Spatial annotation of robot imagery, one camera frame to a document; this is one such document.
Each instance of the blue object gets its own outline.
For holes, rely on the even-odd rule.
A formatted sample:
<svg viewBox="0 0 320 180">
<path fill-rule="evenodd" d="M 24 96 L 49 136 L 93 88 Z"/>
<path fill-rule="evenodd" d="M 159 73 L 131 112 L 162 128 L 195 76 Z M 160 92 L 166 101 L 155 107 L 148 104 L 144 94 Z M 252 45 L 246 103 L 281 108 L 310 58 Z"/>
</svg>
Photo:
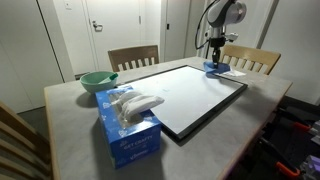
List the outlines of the blue object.
<svg viewBox="0 0 320 180">
<path fill-rule="evenodd" d="M 141 121 L 130 126 L 124 126 L 127 122 L 118 118 L 121 106 L 112 103 L 113 98 L 128 90 L 132 90 L 132 87 L 96 93 L 102 131 L 116 169 L 160 149 L 161 122 L 151 110 L 139 113 Z"/>
<path fill-rule="evenodd" d="M 230 66 L 225 63 L 218 63 L 218 68 L 213 68 L 213 62 L 212 61 L 206 61 L 203 63 L 203 67 L 206 73 L 209 74 L 221 74 L 230 71 Z"/>
</svg>

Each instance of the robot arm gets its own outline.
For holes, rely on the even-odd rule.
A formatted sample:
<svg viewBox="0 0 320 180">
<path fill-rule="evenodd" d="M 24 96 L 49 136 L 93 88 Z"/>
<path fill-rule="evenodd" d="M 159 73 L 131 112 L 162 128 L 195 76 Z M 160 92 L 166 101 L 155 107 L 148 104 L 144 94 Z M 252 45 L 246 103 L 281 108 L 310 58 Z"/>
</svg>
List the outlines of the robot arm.
<svg viewBox="0 0 320 180">
<path fill-rule="evenodd" d="M 212 61 L 214 68 L 218 68 L 220 47 L 223 47 L 226 41 L 224 27 L 241 22 L 247 9 L 244 3 L 237 0 L 218 0 L 210 6 L 207 20 L 212 27 L 212 33 L 209 42 L 210 47 L 213 47 Z"/>
</svg>

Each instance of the wooden chair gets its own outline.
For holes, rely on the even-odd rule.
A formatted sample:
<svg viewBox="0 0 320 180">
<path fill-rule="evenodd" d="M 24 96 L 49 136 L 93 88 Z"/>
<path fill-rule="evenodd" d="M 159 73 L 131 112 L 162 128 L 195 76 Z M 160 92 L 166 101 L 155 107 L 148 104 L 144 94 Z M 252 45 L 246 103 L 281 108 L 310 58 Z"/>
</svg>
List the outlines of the wooden chair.
<svg viewBox="0 0 320 180">
<path fill-rule="evenodd" d="M 0 102 L 0 179 L 51 179 L 47 139 Z"/>
<path fill-rule="evenodd" d="M 220 62 L 269 75 L 281 54 L 236 45 L 223 47 Z"/>
<path fill-rule="evenodd" d="M 159 64 L 157 45 L 109 50 L 108 55 L 114 72 L 120 71 L 119 65 L 123 70 L 127 70 Z"/>
</svg>

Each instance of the red object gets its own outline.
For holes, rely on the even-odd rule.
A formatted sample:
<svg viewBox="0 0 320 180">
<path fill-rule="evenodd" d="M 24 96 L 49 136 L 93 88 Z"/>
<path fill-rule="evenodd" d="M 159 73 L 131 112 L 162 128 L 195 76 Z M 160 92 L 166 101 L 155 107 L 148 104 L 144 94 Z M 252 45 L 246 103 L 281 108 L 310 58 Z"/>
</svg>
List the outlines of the red object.
<svg viewBox="0 0 320 180">
<path fill-rule="evenodd" d="M 280 170 L 280 172 L 282 172 L 284 175 L 286 175 L 290 179 L 296 179 L 300 175 L 300 170 L 299 169 L 296 169 L 296 172 L 292 172 L 290 169 L 288 169 L 281 162 L 277 162 L 276 163 L 276 167 Z"/>
<path fill-rule="evenodd" d="M 308 132 L 311 129 L 311 126 L 306 126 L 298 122 L 293 123 L 293 126 L 305 132 Z"/>
</svg>

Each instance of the door handle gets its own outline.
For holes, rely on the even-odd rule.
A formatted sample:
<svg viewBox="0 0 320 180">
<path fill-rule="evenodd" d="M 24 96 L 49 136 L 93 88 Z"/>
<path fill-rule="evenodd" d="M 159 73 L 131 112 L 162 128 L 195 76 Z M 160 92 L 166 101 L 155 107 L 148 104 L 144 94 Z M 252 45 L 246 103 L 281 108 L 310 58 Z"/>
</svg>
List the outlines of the door handle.
<svg viewBox="0 0 320 180">
<path fill-rule="evenodd" d="M 96 21 L 92 21 L 92 25 L 95 31 L 102 31 L 103 29 L 103 25 L 98 24 Z"/>
</svg>

